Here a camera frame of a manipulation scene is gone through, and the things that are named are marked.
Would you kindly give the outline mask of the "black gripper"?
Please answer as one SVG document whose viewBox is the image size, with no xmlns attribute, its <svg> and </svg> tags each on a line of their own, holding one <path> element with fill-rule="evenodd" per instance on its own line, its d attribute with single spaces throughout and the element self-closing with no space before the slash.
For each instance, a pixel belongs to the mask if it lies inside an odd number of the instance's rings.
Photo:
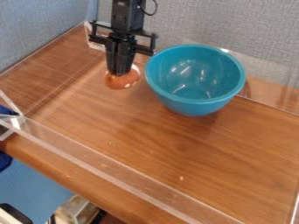
<svg viewBox="0 0 299 224">
<path fill-rule="evenodd" d="M 124 33 L 121 31 L 113 31 L 108 23 L 97 21 L 89 21 L 88 23 L 90 25 L 90 34 L 88 35 L 88 40 L 97 44 L 106 45 L 106 70 L 112 74 L 121 76 L 129 72 L 134 53 L 140 53 L 146 56 L 154 55 L 154 43 L 157 39 L 156 33 L 148 32 L 142 29 Z M 109 29 L 110 33 L 108 35 L 98 34 L 98 27 Z M 149 38 L 149 46 L 138 45 L 136 42 L 136 36 Z"/>
</svg>

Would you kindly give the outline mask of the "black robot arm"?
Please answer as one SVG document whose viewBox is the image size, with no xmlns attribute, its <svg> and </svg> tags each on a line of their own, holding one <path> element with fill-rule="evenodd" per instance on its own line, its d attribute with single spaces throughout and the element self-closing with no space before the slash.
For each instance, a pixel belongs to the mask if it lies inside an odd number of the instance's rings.
<svg viewBox="0 0 299 224">
<path fill-rule="evenodd" d="M 157 35 L 144 30 L 145 0 L 112 0 L 110 23 L 89 22 L 88 40 L 101 44 L 106 52 L 106 70 L 114 75 L 126 74 L 137 53 L 152 56 Z"/>
</svg>

